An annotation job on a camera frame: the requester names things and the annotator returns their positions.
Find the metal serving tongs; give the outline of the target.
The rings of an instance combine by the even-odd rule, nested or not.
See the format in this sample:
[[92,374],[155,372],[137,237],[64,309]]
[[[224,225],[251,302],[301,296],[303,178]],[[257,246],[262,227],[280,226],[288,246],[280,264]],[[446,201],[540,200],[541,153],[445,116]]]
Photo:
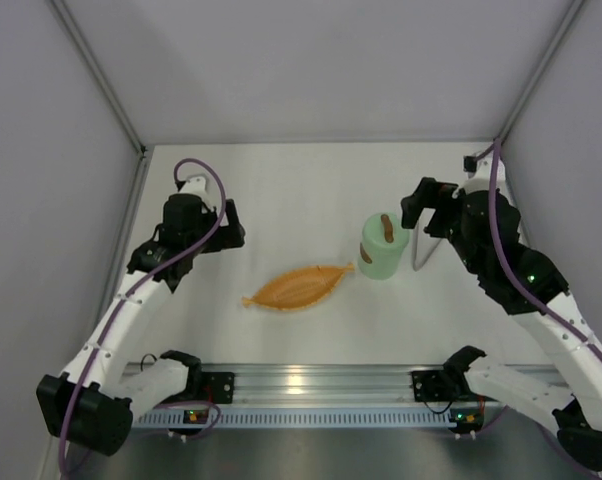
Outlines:
[[425,243],[421,240],[423,233],[421,232],[419,224],[416,224],[412,233],[412,247],[411,247],[411,267],[414,272],[422,270],[431,260],[432,256],[438,250],[442,243],[441,238],[435,238],[428,244],[428,249],[424,250]]

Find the green lid with wooden handle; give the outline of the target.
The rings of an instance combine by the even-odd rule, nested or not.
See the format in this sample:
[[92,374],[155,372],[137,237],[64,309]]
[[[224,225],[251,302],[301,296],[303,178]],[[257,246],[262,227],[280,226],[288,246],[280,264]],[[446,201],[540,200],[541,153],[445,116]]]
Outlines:
[[[386,238],[386,226],[392,226],[392,241]],[[401,227],[400,219],[395,213],[381,212],[370,216],[362,230],[362,244],[367,252],[379,250],[383,252],[400,251],[410,241],[410,230]]]

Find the green cylindrical lunch container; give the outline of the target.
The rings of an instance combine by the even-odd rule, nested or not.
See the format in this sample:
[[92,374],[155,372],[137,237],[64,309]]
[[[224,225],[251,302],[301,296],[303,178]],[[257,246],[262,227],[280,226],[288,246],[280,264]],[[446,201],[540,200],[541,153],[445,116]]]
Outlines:
[[395,238],[387,243],[385,237],[364,237],[360,242],[358,268],[371,280],[387,280],[398,270],[410,236]]

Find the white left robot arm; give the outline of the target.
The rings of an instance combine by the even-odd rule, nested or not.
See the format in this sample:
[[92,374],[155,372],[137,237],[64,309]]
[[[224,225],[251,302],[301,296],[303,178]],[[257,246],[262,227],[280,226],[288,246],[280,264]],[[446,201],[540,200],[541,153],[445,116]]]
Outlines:
[[169,350],[136,376],[123,374],[195,257],[244,244],[233,200],[217,210],[196,194],[171,195],[152,237],[133,251],[120,289],[89,340],[59,375],[39,382],[36,397],[48,432],[111,456],[133,422],[156,406],[206,399],[202,364],[191,354]]

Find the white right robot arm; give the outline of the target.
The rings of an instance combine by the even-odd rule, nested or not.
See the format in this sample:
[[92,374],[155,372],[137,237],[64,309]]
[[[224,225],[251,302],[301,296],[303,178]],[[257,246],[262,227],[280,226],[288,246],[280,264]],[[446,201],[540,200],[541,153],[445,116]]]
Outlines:
[[484,396],[505,404],[552,433],[576,463],[602,472],[602,346],[580,314],[567,281],[543,253],[520,238],[521,215],[501,192],[469,191],[424,177],[401,201],[401,225],[448,241],[479,287],[535,340],[564,379],[553,387],[465,346],[424,379],[417,396],[435,391],[450,400]]

